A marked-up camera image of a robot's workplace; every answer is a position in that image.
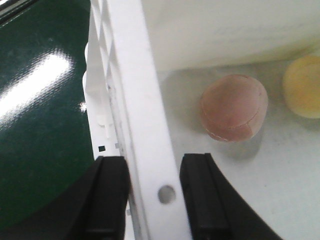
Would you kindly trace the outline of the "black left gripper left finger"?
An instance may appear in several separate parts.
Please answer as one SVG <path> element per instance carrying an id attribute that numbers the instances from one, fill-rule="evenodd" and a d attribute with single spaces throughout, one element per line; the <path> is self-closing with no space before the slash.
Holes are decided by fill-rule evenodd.
<path id="1" fill-rule="evenodd" d="M 50 204 L 0 233 L 2 240 L 123 240 L 130 176 L 122 156 L 100 156 Z"/>

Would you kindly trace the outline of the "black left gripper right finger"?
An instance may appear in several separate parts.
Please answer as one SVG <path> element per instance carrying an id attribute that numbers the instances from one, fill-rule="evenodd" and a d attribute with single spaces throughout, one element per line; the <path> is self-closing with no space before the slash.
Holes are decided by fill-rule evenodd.
<path id="1" fill-rule="evenodd" d="M 194 240 L 279 240 L 209 153 L 186 153 L 179 178 Z"/>

